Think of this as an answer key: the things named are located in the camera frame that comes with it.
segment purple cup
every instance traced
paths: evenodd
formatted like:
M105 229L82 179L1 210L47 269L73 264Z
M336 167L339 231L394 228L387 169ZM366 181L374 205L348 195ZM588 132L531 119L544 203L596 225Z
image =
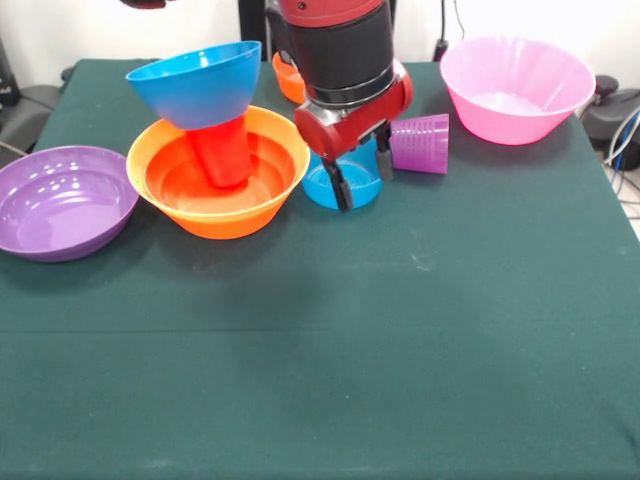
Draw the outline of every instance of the purple cup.
M391 123L393 168L423 173L449 169L449 114L396 120Z

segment orange bowl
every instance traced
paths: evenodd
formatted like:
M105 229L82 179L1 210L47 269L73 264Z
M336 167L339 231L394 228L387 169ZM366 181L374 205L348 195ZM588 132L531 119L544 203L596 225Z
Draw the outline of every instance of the orange bowl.
M298 73L298 69L293 65L284 63L279 53L273 56L271 64L276 72L276 78L282 94L294 103L303 104L305 102L304 80Z
M252 174L242 185L215 189L183 130L160 120L133 143L129 181L145 200L199 237L228 240L257 232L300 183L310 151L296 126L275 112L246 113Z

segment plastic cup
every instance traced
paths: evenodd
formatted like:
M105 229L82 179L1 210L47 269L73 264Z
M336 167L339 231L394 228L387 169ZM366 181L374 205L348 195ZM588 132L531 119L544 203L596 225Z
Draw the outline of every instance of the plastic cup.
M288 65L282 61L280 54L276 53L272 60L273 70L276 72L278 86L282 94L297 104L305 102L304 80L293 65Z
M423 173L449 169L449 115L430 115L391 123L393 168Z
M213 187L234 187L251 175L244 115L227 123L185 132Z

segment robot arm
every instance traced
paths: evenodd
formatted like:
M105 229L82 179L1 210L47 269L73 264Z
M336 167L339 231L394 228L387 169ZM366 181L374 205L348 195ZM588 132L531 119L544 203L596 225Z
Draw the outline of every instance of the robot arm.
M170 0L121 1L158 8ZM267 0L266 14L276 48L305 81L298 131L322 157L340 210L350 210L336 160L375 135L380 176L390 179L390 123L413 99L411 79L394 60L388 0Z

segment stacked cups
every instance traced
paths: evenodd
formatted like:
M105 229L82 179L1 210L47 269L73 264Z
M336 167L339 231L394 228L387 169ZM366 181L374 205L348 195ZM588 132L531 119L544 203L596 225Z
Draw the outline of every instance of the stacked cups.
M251 174L245 113L258 84L262 44L244 41L161 60L127 80L162 118L185 131L209 183Z

